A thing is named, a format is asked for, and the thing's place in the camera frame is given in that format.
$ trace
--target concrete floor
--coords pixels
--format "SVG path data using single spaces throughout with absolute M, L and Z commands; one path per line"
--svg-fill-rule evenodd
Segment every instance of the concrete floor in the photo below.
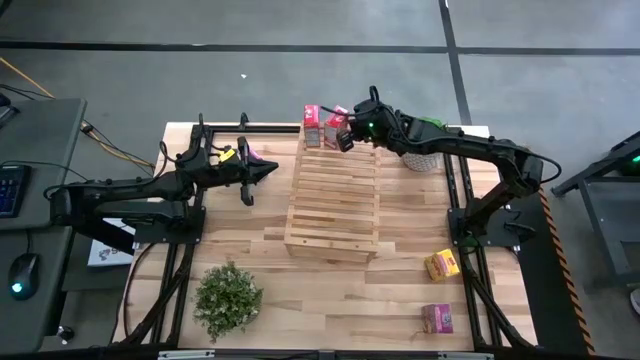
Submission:
M 640 47 L 640 3 L 633 0 L 449 0 L 449 6 L 458 46 Z M 445 45 L 437 0 L 22 0 L 0 20 L 0 38 Z M 353 104 L 367 96 L 370 84 L 378 86 L 383 101 L 407 113 L 460 122 L 447 55 L 37 50 L 0 55 L 54 95 L 86 98 L 89 121 L 149 160 L 157 157 L 168 121 L 192 122 L 199 112 L 208 121 L 237 121 L 242 111 L 253 121 L 299 121 L 302 104 Z M 460 63 L 473 124 L 555 158 L 565 170 L 560 180 L 638 131 L 640 57 L 461 56 Z M 4 67 L 0 79 L 30 86 Z M 91 166 L 96 162 L 101 166 Z M 94 178 L 140 173 L 86 137 L 79 138 L 72 167 Z M 640 320 L 628 293 L 586 294 L 580 286 L 604 265 L 579 195 L 551 202 L 597 352 L 640 357 Z M 113 317 L 79 309 L 103 306 L 115 312 L 119 291 L 74 296 L 65 316 L 83 331 L 72 345 L 107 343 Z

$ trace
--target wooden tabletop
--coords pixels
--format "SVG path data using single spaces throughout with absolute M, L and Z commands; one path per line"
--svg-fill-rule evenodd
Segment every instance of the wooden tabletop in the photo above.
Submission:
M 192 125 L 167 124 L 164 141 L 170 154 L 186 150 Z M 463 128 L 468 134 L 488 136 L 485 126 Z M 238 136 L 219 134 L 214 143 L 235 145 Z M 380 184 L 381 250 L 370 263 L 291 257 L 283 240 L 298 135 L 245 136 L 252 149 L 265 159 L 277 161 L 280 167 L 253 188 L 252 207 L 241 202 L 239 186 L 207 191 L 207 220 L 191 270 L 181 348 L 473 349 L 462 277 L 434 283 L 423 264 L 425 256 L 451 247 L 446 221 L 449 197 L 443 167 L 428 174 L 413 172 L 395 154 L 384 152 Z M 461 185 L 457 161 L 454 163 Z M 478 197 L 499 181 L 496 168 L 490 163 L 469 160 L 469 168 Z M 461 191 L 459 198 L 464 206 Z M 133 279 L 128 304 L 131 329 L 158 296 L 167 248 L 155 246 Z M 496 302 L 523 337 L 535 344 L 517 258 L 502 248 L 487 248 L 486 252 Z M 179 253 L 176 267 L 181 256 Z M 263 306 L 246 333 L 235 330 L 212 345 L 204 328 L 193 321 L 192 297 L 205 270 L 228 260 L 255 276 L 256 285 L 264 288 Z M 476 298 L 483 334 L 489 341 L 486 311 Z M 452 305 L 454 334 L 421 332 L 420 309 L 432 303 Z M 167 314 L 163 339 L 170 326 L 173 301 Z M 114 341 L 122 338 L 120 317 Z

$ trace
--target juice box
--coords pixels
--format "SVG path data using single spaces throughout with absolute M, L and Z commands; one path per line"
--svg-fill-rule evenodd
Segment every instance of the juice box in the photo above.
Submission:
M 347 109 L 342 108 L 340 105 L 336 105 L 333 111 L 340 113 L 348 113 Z M 346 116 L 338 114 L 329 114 L 329 118 L 324 123 L 324 144 L 332 149 L 338 148 L 338 129 L 344 121 L 347 120 Z
M 451 305 L 431 304 L 422 307 L 424 332 L 428 334 L 453 334 Z
M 318 105 L 304 106 L 304 141 L 307 147 L 320 147 L 320 121 Z
M 441 281 L 460 273 L 456 259 L 450 249 L 439 251 L 424 259 L 424 264 L 433 281 Z

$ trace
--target wooden crate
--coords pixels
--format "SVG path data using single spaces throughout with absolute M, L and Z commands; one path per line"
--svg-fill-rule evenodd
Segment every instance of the wooden crate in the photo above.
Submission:
M 367 263 L 378 252 L 380 154 L 306 148 L 300 132 L 285 246 L 291 256 Z

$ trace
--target potted plant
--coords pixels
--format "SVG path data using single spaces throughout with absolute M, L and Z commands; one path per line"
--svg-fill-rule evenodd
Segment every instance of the potted plant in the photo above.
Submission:
M 211 342 L 229 331 L 244 327 L 260 312 L 262 289 L 253 276 L 233 262 L 209 269 L 196 289 L 193 318 L 207 329 Z

